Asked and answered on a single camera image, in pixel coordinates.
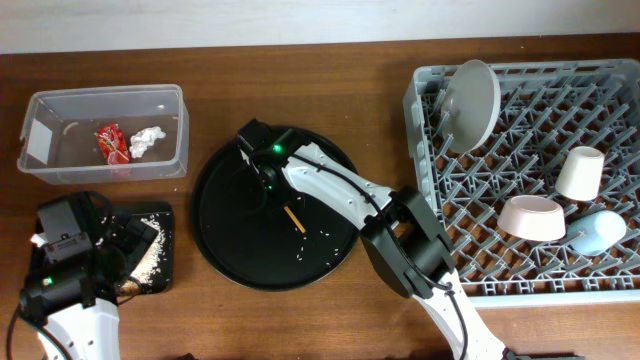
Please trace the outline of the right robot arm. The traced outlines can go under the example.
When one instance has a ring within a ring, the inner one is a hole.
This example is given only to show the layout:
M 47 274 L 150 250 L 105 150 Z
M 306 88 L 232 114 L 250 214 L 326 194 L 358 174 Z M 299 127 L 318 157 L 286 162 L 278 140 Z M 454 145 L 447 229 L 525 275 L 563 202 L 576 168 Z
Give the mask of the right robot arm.
M 377 275 L 417 301 L 460 360 L 518 360 L 486 326 L 467 297 L 453 242 L 413 187 L 372 183 L 327 155 L 304 131 L 278 132 L 253 119 L 238 132 L 244 161 L 265 189 L 309 195 L 358 230 Z

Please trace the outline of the grey plate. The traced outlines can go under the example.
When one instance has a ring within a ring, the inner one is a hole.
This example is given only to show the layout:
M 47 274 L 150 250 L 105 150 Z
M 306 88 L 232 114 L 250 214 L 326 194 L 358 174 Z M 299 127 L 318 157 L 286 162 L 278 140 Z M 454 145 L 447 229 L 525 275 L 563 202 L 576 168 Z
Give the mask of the grey plate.
M 480 60 L 462 64 L 450 78 L 441 105 L 445 139 L 450 149 L 465 153 L 480 147 L 493 132 L 500 113 L 500 84 L 494 70 Z

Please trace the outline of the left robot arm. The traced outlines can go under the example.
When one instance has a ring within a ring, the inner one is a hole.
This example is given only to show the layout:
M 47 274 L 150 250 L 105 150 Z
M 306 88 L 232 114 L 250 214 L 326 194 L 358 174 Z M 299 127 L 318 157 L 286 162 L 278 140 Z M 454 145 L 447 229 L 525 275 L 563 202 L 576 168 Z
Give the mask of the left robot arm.
M 118 359 L 118 294 L 158 231 L 76 192 L 37 210 L 36 245 L 16 317 L 37 331 L 48 359 Z

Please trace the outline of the white napkin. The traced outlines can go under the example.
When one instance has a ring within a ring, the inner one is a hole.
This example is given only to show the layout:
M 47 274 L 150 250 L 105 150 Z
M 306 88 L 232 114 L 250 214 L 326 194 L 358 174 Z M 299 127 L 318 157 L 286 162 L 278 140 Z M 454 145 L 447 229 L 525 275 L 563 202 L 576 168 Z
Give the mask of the white napkin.
M 141 158 L 159 139 L 164 139 L 166 133 L 159 127 L 145 128 L 130 138 L 129 152 L 132 158 Z

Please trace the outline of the white cup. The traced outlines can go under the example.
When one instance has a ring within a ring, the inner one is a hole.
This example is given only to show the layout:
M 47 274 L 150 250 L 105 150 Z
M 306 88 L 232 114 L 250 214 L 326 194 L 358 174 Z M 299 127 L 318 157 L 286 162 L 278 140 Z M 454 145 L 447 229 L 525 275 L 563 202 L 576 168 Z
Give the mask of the white cup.
M 556 191 L 576 201 L 594 200 L 599 193 L 604 158 L 604 154 L 593 147 L 573 148 L 555 183 Z

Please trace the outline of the red snack wrapper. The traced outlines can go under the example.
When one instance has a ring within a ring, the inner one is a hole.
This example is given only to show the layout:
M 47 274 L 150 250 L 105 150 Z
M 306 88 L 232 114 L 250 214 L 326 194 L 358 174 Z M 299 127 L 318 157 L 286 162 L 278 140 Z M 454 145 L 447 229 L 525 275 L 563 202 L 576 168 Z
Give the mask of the red snack wrapper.
M 100 128 L 94 135 L 108 165 L 124 165 L 130 162 L 126 139 L 116 123 Z

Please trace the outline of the rice and pasta leftovers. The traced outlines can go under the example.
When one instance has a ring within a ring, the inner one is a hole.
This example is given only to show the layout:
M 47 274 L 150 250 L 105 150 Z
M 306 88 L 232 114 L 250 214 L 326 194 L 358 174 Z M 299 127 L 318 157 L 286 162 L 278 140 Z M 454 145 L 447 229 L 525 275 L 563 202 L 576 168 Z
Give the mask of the rice and pasta leftovers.
M 152 286 L 156 283 L 155 278 L 161 274 L 160 265 L 165 253 L 163 250 L 166 240 L 165 231 L 155 215 L 142 217 L 141 221 L 156 230 L 157 235 L 129 279 L 120 288 L 120 296 L 150 293 Z

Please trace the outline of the light blue cup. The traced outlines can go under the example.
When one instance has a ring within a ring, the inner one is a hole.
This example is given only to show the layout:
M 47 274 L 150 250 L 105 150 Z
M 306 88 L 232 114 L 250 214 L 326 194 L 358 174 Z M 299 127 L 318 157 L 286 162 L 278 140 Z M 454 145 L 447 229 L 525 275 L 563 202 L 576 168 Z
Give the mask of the light blue cup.
M 575 251 L 585 256 L 596 256 L 620 241 L 626 229 L 621 215 L 602 210 L 571 223 L 566 235 Z

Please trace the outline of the white bowl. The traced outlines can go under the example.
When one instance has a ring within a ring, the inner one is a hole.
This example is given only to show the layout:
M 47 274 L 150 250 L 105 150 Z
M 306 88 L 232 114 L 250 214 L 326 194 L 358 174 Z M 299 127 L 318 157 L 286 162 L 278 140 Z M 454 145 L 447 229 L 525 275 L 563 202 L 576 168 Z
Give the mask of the white bowl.
M 553 200 L 536 195 L 509 198 L 497 224 L 506 233 L 530 241 L 550 242 L 566 235 L 563 208 Z

